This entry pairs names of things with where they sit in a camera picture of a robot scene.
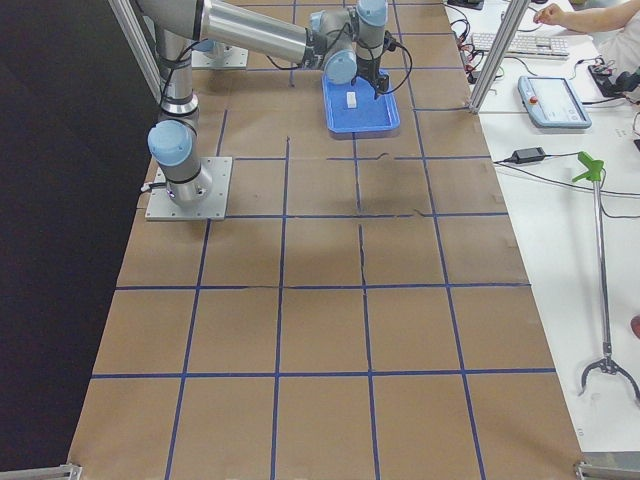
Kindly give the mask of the person hand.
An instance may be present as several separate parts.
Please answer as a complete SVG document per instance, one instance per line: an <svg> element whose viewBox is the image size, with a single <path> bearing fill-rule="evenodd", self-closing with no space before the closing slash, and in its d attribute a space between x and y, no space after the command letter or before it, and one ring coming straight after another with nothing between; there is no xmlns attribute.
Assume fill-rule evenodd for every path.
<svg viewBox="0 0 640 480"><path fill-rule="evenodd" d="M535 24L542 25L563 26L565 14L566 12L560 6L557 4L550 4L535 13L533 22Z"/></svg>

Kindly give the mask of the person forearm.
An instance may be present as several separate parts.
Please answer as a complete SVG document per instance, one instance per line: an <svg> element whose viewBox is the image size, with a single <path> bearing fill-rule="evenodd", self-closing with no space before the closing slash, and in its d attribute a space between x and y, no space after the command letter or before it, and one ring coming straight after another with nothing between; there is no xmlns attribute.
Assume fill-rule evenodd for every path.
<svg viewBox="0 0 640 480"><path fill-rule="evenodd" d="M639 2L628 1L606 8L565 13L561 25L581 33L614 31L624 28L638 12Z"/></svg>

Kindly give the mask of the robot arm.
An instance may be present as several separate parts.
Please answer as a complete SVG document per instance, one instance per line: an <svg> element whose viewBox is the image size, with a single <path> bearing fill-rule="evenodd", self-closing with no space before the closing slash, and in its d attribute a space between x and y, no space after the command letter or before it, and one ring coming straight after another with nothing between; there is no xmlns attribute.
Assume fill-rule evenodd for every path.
<svg viewBox="0 0 640 480"><path fill-rule="evenodd" d="M206 202L224 198L226 188L210 162L196 152L199 103L193 91L196 68L242 68L250 52L291 68L319 70L334 84L365 80L376 96L389 78L380 63L389 50L384 1L316 12L308 27L259 14L224 1L139 1L154 27L159 70L159 121L148 146L164 176L158 197L197 217Z"/></svg>

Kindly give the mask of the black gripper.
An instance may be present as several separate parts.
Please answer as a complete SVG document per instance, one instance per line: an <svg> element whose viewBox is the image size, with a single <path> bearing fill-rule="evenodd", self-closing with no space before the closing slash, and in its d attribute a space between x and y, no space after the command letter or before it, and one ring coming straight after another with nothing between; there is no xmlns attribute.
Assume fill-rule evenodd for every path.
<svg viewBox="0 0 640 480"><path fill-rule="evenodd" d="M381 58L385 50L383 47L369 49L356 48L356 74L351 79L354 86L357 79L365 80L374 90L374 98L378 99L389 92L389 75L380 71Z"/></svg>

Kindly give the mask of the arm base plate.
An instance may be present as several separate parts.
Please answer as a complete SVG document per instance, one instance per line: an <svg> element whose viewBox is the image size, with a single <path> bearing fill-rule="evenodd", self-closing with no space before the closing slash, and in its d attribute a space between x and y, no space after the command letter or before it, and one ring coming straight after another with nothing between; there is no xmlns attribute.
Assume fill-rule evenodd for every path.
<svg viewBox="0 0 640 480"><path fill-rule="evenodd" d="M201 157L197 177L188 183L169 182L160 167L150 190L145 218L149 221L222 221L226 217L233 159Z"/></svg>
<svg viewBox="0 0 640 480"><path fill-rule="evenodd" d="M192 67L195 70L241 70L248 62L246 49L206 40L192 51Z"/></svg>

